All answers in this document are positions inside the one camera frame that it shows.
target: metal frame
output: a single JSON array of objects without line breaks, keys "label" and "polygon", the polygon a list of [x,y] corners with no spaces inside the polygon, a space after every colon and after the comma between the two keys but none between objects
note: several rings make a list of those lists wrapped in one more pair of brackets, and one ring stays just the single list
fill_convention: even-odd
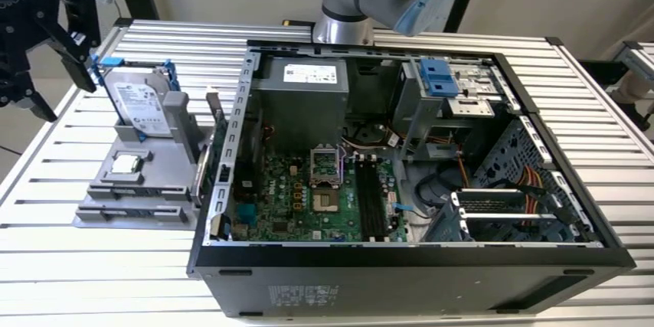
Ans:
[{"label": "metal frame", "polygon": [[[377,30],[376,33],[377,45],[381,47],[423,47],[431,50],[453,48],[461,51],[503,53],[527,92],[532,87],[543,91],[541,88],[548,88],[547,86],[588,88],[586,78],[576,77],[568,67],[567,63],[574,60],[562,57],[543,38],[435,33],[404,38],[389,31]],[[190,112],[196,113],[200,123],[208,124],[212,117],[202,102],[205,87],[210,85],[220,89],[221,103],[229,114],[245,40],[261,38],[308,41],[311,35],[307,27],[134,21],[130,27],[125,25],[110,31],[104,50],[106,55],[133,60],[164,61],[172,58],[178,66],[181,88],[190,95]],[[552,95],[551,89],[544,92]],[[543,124],[554,132],[591,197],[635,258],[638,268],[632,273],[619,276],[536,316],[465,317],[463,321],[427,316],[399,319],[372,316],[364,320],[275,319],[272,323],[457,325],[464,322],[475,325],[500,323],[545,327],[558,322],[572,327],[608,327],[620,323],[650,326],[654,322],[654,186],[646,179],[651,177],[654,162],[631,138],[632,133],[612,130],[608,132],[616,133],[611,136],[596,137],[583,134],[587,129],[570,129],[566,125],[574,118],[576,128],[579,124],[592,126],[596,123],[618,126],[615,119],[623,118],[614,117],[615,109],[610,105],[607,107],[607,99],[603,93],[600,99],[595,99],[591,94],[580,98],[544,96],[535,97],[533,103],[539,108]],[[73,324],[128,325],[134,320],[146,324],[223,321],[224,314],[206,289],[190,286],[196,283],[193,280],[181,281],[185,277],[182,270],[177,273],[172,270],[185,265],[190,233],[94,231],[93,239],[88,239],[88,230],[68,228],[76,208],[76,204],[69,202],[76,200],[80,193],[85,193],[88,177],[97,171],[93,160],[101,160],[106,154],[108,143],[114,138],[106,136],[106,131],[116,121],[116,115],[110,112],[101,91],[89,95],[73,90],[58,106],[57,113],[61,115],[58,123],[45,124],[0,185],[0,222],[4,223],[0,237],[6,237],[2,238],[4,253],[0,257],[13,260],[4,263],[9,267],[12,281],[42,281],[4,284],[14,290],[6,294],[9,298],[14,296],[18,299],[22,295],[20,293],[25,293],[24,301],[17,302],[28,308],[24,309],[25,315],[45,314],[22,316],[21,320],[45,321],[53,318],[48,313],[62,310],[62,307],[45,309],[45,304],[32,300],[46,298],[48,293],[53,293],[53,288],[60,285],[69,290],[74,288],[80,297],[94,298],[77,303],[78,299],[73,296],[61,297],[62,294],[57,294],[56,298],[64,298],[65,311],[70,313],[57,318]],[[612,158],[615,150],[624,155]],[[62,253],[52,253],[54,249],[62,250]],[[172,255],[178,253],[181,255],[176,260]],[[68,266],[24,273],[26,261],[29,264],[65,262]],[[86,267],[84,272],[70,269],[70,264],[86,264],[85,262],[93,262],[89,263],[93,267]],[[150,266],[146,267],[146,273],[138,267],[142,264]],[[2,280],[8,280],[8,274],[4,273]],[[149,281],[142,282],[133,280],[134,278]],[[109,280],[110,283],[96,283],[93,280]],[[142,296],[142,299],[134,299],[136,295]]]},{"label": "metal frame", "polygon": [[627,41],[615,59],[654,86],[654,43]]}]

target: cable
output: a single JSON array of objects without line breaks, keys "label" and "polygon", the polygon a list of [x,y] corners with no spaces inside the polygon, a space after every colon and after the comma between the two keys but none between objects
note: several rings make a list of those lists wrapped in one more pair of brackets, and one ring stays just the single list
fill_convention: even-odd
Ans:
[{"label": "cable", "polygon": [[423,179],[419,180],[416,186],[413,187],[413,189],[412,189],[413,196],[417,199],[417,201],[423,205],[425,205],[427,207],[440,208],[445,202],[444,201],[427,201],[421,197],[421,193],[420,193],[420,188],[423,185],[425,185],[432,180],[435,180],[448,191],[457,191],[461,188],[463,185],[456,185],[441,177],[441,174],[444,173],[444,171],[448,170],[449,168],[455,168],[455,167],[456,167],[456,161],[443,162],[437,166],[435,173],[428,174],[425,177],[423,177]]},{"label": "cable", "polygon": [[17,156],[22,155],[22,152],[14,151],[13,149],[6,148],[5,146],[0,146],[0,149],[9,152],[9,153],[13,153]]},{"label": "cable", "polygon": [[122,18],[122,11],[120,10],[118,2],[116,0],[113,0],[113,5],[116,6],[116,9],[118,11],[118,18]]},{"label": "cable", "polygon": [[424,218],[425,220],[431,220],[432,219],[432,217],[424,216],[423,214],[419,214],[415,210],[411,210],[409,212],[412,212],[419,218]]},{"label": "cable", "polygon": [[341,140],[344,143],[347,143],[349,146],[352,146],[355,149],[384,149],[388,146],[387,145],[380,145],[380,143],[384,142],[385,137],[381,138],[381,140],[371,143],[360,142],[351,137],[341,137]]},{"label": "cable", "polygon": [[459,160],[459,170],[460,170],[460,177],[463,178],[463,187],[469,188],[469,181],[468,181],[468,175],[465,174],[465,169],[463,167],[463,160],[460,159],[460,156],[463,155],[463,151],[460,150],[460,145],[459,145],[459,152],[456,153],[456,158]]}]

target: sticker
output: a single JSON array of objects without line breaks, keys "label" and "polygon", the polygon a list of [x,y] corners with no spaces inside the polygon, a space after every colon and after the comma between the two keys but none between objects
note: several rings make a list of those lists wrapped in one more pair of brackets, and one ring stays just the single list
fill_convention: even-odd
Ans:
[{"label": "sticker", "polygon": [[114,83],[113,86],[133,128],[145,134],[169,135],[170,129],[154,89],[145,84],[132,83]]},{"label": "sticker", "polygon": [[388,146],[395,147],[399,142],[399,136],[395,133],[391,133],[388,138]]},{"label": "sticker", "polygon": [[284,67],[284,82],[336,84],[336,66],[288,64]]},{"label": "sticker", "polygon": [[284,285],[268,286],[273,306],[333,306],[339,286]]}]

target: metal rail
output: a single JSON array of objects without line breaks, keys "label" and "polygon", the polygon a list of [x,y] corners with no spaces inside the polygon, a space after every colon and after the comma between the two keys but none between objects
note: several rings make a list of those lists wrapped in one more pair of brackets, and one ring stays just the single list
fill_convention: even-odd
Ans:
[{"label": "metal rail", "polygon": [[[247,39],[309,41],[308,28],[136,21],[113,30],[102,52],[177,65],[189,111],[210,122],[206,86],[233,104]],[[563,47],[543,38],[377,31],[377,46],[503,53],[540,109],[590,193],[630,248],[638,269],[537,316],[465,320],[332,318],[264,324],[523,325],[654,324],[654,153]],[[0,322],[154,325],[214,323],[224,316],[202,282],[185,278],[193,234],[76,229],[78,201],[116,134],[102,92],[70,93],[0,186]]]}]

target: blue plastic clip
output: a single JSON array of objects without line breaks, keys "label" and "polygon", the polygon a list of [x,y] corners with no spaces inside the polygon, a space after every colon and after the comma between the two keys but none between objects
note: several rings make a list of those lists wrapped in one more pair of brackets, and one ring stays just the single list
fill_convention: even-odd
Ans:
[{"label": "blue plastic clip", "polygon": [[170,75],[170,90],[173,90],[173,91],[181,91],[181,89],[180,89],[180,82],[176,79],[176,67],[174,67],[174,63],[168,59],[162,63],[162,66],[165,67],[165,69],[168,69],[168,74]]},{"label": "blue plastic clip", "polygon": [[412,206],[396,202],[392,204],[392,208],[397,208],[401,211],[412,211]]},{"label": "blue plastic clip", "polygon": [[420,76],[429,96],[456,97],[459,86],[451,76],[449,64],[444,60],[420,59]]}]

